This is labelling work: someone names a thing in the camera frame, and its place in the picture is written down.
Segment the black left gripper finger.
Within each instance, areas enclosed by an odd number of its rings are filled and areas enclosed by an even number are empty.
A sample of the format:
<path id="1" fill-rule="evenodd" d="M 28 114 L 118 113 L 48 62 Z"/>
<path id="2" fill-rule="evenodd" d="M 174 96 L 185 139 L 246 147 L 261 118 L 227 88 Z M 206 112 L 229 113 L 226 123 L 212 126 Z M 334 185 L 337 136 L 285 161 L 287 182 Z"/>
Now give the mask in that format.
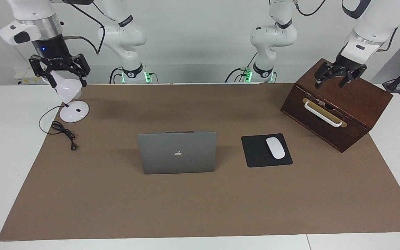
<path id="1" fill-rule="evenodd" d="M 334 77 L 334 67 L 328 62 L 322 63 L 322 65 L 314 73 L 314 78 L 316 79 L 315 88 L 319 89 L 325 81 L 330 80 Z"/>
<path id="2" fill-rule="evenodd" d="M 353 80 L 359 79 L 365 70 L 367 69 L 367 65 L 361 65 L 360 68 L 357 68 L 355 70 L 350 70 L 348 68 L 343 68 L 343 79 L 339 82 L 338 86 L 339 88 L 344 88 L 348 83 L 350 83 Z"/>

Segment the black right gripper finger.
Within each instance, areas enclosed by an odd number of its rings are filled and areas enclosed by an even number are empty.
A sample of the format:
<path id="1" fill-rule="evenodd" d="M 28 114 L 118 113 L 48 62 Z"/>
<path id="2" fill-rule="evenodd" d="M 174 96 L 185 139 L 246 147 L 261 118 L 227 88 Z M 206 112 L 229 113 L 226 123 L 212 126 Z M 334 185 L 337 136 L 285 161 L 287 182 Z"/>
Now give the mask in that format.
<path id="1" fill-rule="evenodd" d="M 89 75 L 91 69 L 83 54 L 78 54 L 72 56 L 73 66 L 75 68 L 75 75 L 79 77 L 82 87 L 87 86 L 87 76 Z"/>
<path id="2" fill-rule="evenodd" d="M 51 74 L 51 70 L 43 69 L 41 66 L 42 60 L 43 58 L 41 58 L 39 55 L 32 55 L 28 59 L 35 76 L 46 79 L 52 88 L 56 88 L 57 82 L 54 79 L 54 76 Z"/>

